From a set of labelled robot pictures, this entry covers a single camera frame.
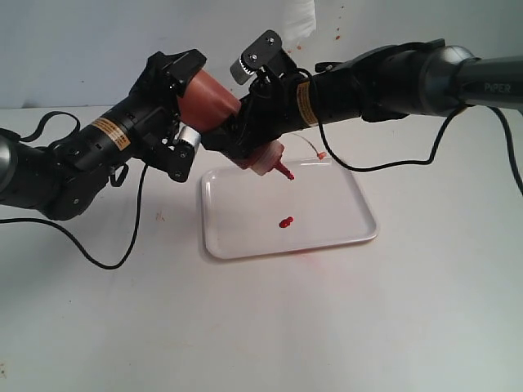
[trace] plastic tray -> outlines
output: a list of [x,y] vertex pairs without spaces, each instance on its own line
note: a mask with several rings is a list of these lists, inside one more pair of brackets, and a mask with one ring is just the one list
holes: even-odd
[[[237,167],[203,175],[203,236],[212,255],[235,259],[376,237],[378,224],[352,173],[329,158],[285,165],[295,180]],[[288,216],[293,223],[280,228]]]

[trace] red splatter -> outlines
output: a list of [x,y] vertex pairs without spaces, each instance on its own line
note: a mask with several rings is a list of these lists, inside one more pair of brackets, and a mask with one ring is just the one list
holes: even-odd
[[285,167],[285,165],[282,164],[282,162],[276,163],[274,169],[276,169],[278,172],[282,173],[284,176],[289,178],[290,180],[294,180],[294,174],[291,173],[289,169]]
[[291,223],[293,223],[294,221],[294,218],[292,218],[291,216],[283,219],[280,223],[279,223],[279,227],[281,227],[282,229],[285,229],[286,227],[289,227],[291,225]]

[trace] table surface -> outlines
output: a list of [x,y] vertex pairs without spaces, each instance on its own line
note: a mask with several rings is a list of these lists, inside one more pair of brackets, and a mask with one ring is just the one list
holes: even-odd
[[[69,111],[86,124],[105,109]],[[0,126],[27,135],[46,112],[0,110]],[[523,169],[523,118],[507,116]],[[351,120],[327,133],[364,166],[425,158],[441,122]],[[71,127],[53,119],[42,143]],[[320,146],[317,129],[302,134]],[[286,159],[311,156],[281,140]],[[46,226],[0,228],[0,391],[523,390],[523,200],[489,110],[456,118],[430,167],[356,174],[381,227],[365,245],[211,258],[199,179],[227,165],[202,149],[185,184],[150,170],[135,251],[112,272]],[[121,189],[65,222],[107,263],[132,232],[142,163],[130,166]]]

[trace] label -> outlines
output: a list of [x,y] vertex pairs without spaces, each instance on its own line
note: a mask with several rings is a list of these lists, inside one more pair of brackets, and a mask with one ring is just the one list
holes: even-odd
[[309,127],[313,127],[318,124],[318,118],[316,118],[314,110],[312,110],[309,85],[310,82],[304,82],[297,85],[296,101],[303,121],[305,121]]
[[123,133],[114,122],[109,121],[107,118],[97,118],[95,121],[91,122],[91,125],[104,132],[116,144],[120,151],[131,144],[127,135]]

